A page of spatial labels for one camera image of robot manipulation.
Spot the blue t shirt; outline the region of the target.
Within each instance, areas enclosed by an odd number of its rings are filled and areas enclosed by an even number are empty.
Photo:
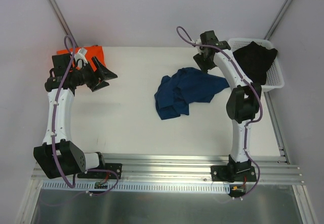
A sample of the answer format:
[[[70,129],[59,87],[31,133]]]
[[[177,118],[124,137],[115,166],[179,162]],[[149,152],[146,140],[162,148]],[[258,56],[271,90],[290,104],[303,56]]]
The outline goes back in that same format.
[[[193,67],[181,68],[171,77],[162,77],[154,95],[155,108],[161,120],[188,116],[191,103],[209,103],[227,88],[229,84],[223,77]]]

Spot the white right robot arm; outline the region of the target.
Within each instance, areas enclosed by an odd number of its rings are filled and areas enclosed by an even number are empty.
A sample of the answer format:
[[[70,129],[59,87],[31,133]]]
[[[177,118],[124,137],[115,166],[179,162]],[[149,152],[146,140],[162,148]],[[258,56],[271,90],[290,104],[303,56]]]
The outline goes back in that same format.
[[[226,165],[211,166],[213,181],[255,182],[255,169],[249,154],[252,123],[256,116],[263,115],[260,101],[262,88],[253,83],[236,62],[231,47],[226,41],[219,41],[214,31],[205,31],[195,43],[198,53],[194,60],[207,73],[218,67],[227,80],[231,94],[226,103],[226,112],[232,121],[232,148]]]

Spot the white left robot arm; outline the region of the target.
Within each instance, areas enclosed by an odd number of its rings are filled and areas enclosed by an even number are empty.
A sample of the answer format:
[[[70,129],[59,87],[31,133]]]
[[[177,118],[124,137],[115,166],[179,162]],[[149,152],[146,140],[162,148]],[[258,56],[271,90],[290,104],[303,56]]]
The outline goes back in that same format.
[[[117,75],[106,68],[96,56],[69,53],[54,55],[53,68],[45,82],[49,115],[43,143],[33,149],[33,156],[49,179],[89,171],[94,177],[106,173],[100,152],[84,153],[72,142],[71,110],[75,91],[87,86],[92,92],[109,86]]]

